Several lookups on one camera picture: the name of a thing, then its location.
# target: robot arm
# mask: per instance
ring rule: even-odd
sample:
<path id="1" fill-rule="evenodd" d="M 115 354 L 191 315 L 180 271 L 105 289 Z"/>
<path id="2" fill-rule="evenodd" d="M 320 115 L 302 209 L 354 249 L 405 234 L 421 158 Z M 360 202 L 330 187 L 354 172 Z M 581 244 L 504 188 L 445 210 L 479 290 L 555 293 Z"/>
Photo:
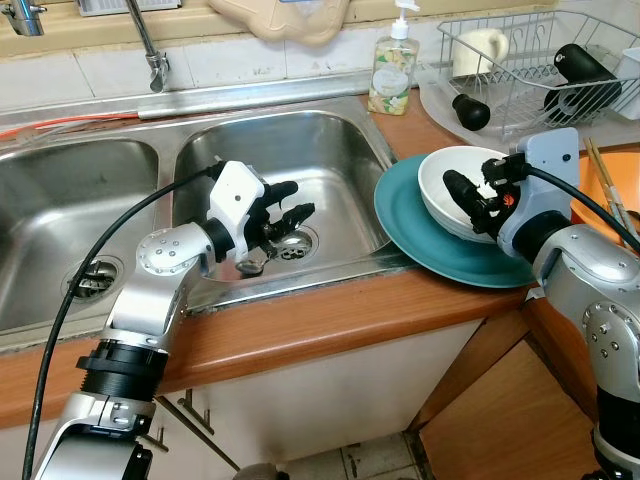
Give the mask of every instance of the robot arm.
<path id="1" fill-rule="evenodd" d="M 587 225 L 572 225 L 570 196 L 539 178 L 522 176 L 522 164 L 578 183 L 578 135 L 561 129 L 535 135 L 518 151 L 482 166 L 498 193 L 484 199 L 457 172 L 445 173 L 456 203 L 474 230 L 524 257 L 550 304 L 573 322 L 587 342 L 598 384 L 597 479 L 640 479 L 640 263 Z M 509 195 L 514 203 L 503 201 Z"/>
<path id="2" fill-rule="evenodd" d="M 240 162 L 227 162 L 211 192 L 203 225 L 149 234 L 136 268 L 101 333 L 81 357 L 81 389 L 69 398 L 34 480 L 146 479 L 152 455 L 136 442 L 149 431 L 153 397 L 196 282 L 226 256 L 246 263 L 248 252 L 291 233 L 314 211 L 299 205 L 275 224 L 266 208 L 295 193 L 295 182 L 267 185 Z"/>

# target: sink drain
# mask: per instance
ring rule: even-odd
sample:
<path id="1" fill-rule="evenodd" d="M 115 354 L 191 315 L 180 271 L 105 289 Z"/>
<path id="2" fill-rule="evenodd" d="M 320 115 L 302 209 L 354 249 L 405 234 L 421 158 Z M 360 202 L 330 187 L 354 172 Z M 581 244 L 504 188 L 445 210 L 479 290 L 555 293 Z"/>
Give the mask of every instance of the sink drain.
<path id="1" fill-rule="evenodd" d="M 69 284 L 73 280 L 73 276 L 78 271 L 80 264 L 76 265 L 67 273 L 62 282 L 63 293 L 66 293 Z M 95 258 L 87 271 L 80 280 L 80 285 L 74 290 L 74 299 L 79 301 L 88 301 L 96 299 L 107 292 L 118 278 L 118 274 L 122 270 L 120 262 L 115 258 L 98 257 Z"/>
<path id="2" fill-rule="evenodd" d="M 313 241 L 312 234 L 317 239 L 313 230 L 303 226 L 284 237 L 275 245 L 278 250 L 276 259 L 284 261 L 299 260 L 314 252 L 317 240 L 316 242 Z"/>

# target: white dish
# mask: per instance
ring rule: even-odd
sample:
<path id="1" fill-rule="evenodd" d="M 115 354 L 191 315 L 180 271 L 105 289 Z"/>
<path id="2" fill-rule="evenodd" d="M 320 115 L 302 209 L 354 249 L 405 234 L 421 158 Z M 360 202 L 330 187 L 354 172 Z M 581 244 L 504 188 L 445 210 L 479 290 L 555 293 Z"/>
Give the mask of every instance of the white dish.
<path id="1" fill-rule="evenodd" d="M 449 233 L 478 243 L 494 243 L 486 233 L 474 233 L 469 216 L 455 204 L 444 185 L 442 175 L 447 170 L 457 170 L 474 184 L 479 185 L 481 195 L 494 197 L 496 192 L 484 183 L 482 164 L 491 158 L 506 154 L 482 147 L 447 147 L 428 155 L 418 170 L 418 185 L 422 200 L 433 219 Z"/>

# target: dish rack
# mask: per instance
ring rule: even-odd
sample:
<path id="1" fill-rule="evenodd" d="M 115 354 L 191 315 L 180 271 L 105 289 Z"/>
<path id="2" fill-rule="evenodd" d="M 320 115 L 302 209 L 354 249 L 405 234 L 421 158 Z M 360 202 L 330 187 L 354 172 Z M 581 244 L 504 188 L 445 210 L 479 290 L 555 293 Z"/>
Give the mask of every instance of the dish rack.
<path id="1" fill-rule="evenodd" d="M 499 29 L 509 39 L 509 52 L 500 63 L 460 38 L 485 28 Z M 640 46 L 640 35 L 587 14 L 563 10 L 450 21 L 440 24 L 438 30 L 442 32 L 440 61 L 431 68 L 439 78 L 437 87 L 431 85 L 424 95 L 421 92 L 423 104 L 438 123 L 471 143 L 504 147 L 514 135 L 565 126 L 582 127 L 588 134 L 615 133 L 617 142 L 621 134 L 623 141 L 627 137 L 627 141 L 637 141 L 637 122 L 614 112 L 640 94 L 640 80 L 614 78 L 566 85 L 554 57 L 560 47 L 574 43 L 615 74 L 622 51 Z M 491 62 L 491 71 L 453 78 L 457 43 Z M 442 89 L 449 91 L 442 95 Z M 491 109 L 491 120 L 483 130 L 470 132 L 459 124 L 451 98 L 460 93 Z M 602 139 L 600 143 L 611 142 Z"/>

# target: orange hose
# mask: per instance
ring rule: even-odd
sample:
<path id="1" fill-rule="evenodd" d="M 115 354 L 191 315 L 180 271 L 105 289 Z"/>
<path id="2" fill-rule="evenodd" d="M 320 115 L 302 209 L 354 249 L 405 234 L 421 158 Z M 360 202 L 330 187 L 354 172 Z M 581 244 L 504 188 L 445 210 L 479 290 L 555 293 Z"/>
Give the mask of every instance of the orange hose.
<path id="1" fill-rule="evenodd" d="M 0 133 L 0 139 L 12 137 L 23 130 L 27 130 L 31 128 L 48 127 L 50 125 L 57 125 L 59 123 L 79 122 L 82 120 L 119 120 L 119 119 L 125 119 L 125 118 L 138 118 L 138 114 L 137 113 L 115 113 L 115 114 L 109 114 L 109 115 L 79 115 L 76 117 L 56 118 L 55 120 L 47 120 L 45 122 L 32 123 L 31 125 L 25 125 L 23 127 L 7 130 L 6 132 Z"/>

